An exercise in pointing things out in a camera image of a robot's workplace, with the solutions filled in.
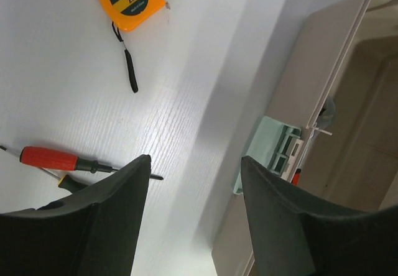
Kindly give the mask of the red-handled long screwdriver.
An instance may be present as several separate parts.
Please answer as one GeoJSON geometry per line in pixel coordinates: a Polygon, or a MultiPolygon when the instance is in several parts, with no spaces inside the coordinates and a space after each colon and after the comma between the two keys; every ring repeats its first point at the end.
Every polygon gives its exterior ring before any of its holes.
{"type": "Polygon", "coordinates": [[[45,147],[26,146],[21,152],[12,151],[10,148],[1,146],[1,150],[16,156],[20,163],[37,168],[47,168],[63,171],[82,171],[92,174],[97,172],[113,173],[119,171],[109,165],[99,163],[96,160],[88,160],[77,155],[48,149],[45,147]]]}

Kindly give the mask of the red-handled adjustable wrench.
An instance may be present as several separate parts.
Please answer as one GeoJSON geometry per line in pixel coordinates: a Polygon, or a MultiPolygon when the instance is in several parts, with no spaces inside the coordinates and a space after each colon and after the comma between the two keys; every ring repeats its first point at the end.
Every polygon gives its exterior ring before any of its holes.
{"type": "Polygon", "coordinates": [[[301,171],[302,171],[302,170],[301,170],[300,168],[296,169],[296,171],[295,171],[295,173],[294,173],[294,176],[293,176],[293,178],[292,178],[292,181],[291,181],[291,183],[292,183],[293,185],[297,185],[297,183],[299,182],[299,178],[300,178],[301,171]]]}

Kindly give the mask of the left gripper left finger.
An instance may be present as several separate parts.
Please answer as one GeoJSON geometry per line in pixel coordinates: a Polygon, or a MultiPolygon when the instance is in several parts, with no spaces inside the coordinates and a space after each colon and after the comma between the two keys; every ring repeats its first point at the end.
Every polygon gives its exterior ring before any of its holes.
{"type": "Polygon", "coordinates": [[[38,209],[1,215],[2,275],[130,275],[151,158],[38,209]]]}

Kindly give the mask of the grey-green toolbox latch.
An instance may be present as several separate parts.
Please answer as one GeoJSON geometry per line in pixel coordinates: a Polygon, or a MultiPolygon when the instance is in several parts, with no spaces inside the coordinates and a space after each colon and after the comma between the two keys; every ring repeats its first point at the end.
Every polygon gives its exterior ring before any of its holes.
{"type": "Polygon", "coordinates": [[[256,123],[243,156],[252,157],[274,175],[288,180],[302,144],[301,128],[264,116],[256,123]]]}

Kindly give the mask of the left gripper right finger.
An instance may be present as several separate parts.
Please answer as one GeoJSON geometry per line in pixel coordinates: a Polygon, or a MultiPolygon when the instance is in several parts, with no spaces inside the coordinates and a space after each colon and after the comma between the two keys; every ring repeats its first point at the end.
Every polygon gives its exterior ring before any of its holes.
{"type": "Polygon", "coordinates": [[[397,207],[362,212],[241,160],[243,197],[260,275],[396,275],[397,207]]]}

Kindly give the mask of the beige toolbox with smoky lid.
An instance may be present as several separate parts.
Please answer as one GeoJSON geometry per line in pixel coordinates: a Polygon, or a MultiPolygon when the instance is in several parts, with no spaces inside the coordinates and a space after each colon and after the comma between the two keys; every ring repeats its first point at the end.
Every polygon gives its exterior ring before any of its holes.
{"type": "MultiPolygon", "coordinates": [[[[302,130],[287,182],[300,168],[295,186],[321,199],[367,213],[397,207],[397,0],[342,0],[311,14],[264,116],[302,130]]],[[[243,157],[211,253],[218,275],[260,275],[243,157]]]]}

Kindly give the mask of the yellow-black stubby screwdriver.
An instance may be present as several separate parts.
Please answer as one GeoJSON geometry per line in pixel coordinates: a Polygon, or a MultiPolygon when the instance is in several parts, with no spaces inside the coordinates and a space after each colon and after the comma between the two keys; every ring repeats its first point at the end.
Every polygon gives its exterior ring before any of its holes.
{"type": "Polygon", "coordinates": [[[55,178],[58,181],[57,186],[59,188],[67,190],[72,194],[74,194],[78,191],[81,191],[88,186],[84,183],[76,181],[70,175],[64,175],[64,176],[60,177],[44,168],[39,168],[39,170],[46,173],[47,175],[55,178]]]}

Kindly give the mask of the orange tape measure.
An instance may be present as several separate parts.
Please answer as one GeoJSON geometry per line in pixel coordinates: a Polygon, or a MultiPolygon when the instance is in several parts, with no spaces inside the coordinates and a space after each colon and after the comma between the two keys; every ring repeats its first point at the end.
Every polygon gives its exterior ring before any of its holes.
{"type": "Polygon", "coordinates": [[[122,32],[130,32],[157,11],[166,6],[166,0],[99,0],[101,7],[111,19],[111,26],[118,41],[123,45],[127,74],[132,91],[137,93],[136,74],[132,56],[124,43],[122,32]]]}

